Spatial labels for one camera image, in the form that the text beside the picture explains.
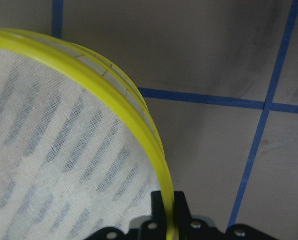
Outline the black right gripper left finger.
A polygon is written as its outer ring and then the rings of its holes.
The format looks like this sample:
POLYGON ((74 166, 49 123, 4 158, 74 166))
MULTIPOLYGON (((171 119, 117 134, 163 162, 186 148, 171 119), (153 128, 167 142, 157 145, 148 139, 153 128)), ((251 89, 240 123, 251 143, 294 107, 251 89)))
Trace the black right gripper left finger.
POLYGON ((166 225, 166 213, 160 191, 150 193, 151 197, 151 219, 158 225, 166 225))

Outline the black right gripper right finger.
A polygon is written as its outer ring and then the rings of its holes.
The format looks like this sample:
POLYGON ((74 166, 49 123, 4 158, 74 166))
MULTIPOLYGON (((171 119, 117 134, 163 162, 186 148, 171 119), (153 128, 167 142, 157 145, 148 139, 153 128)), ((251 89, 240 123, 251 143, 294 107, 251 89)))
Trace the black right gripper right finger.
POLYGON ((174 192, 174 216, 177 223, 188 223, 192 219, 183 191, 174 192))

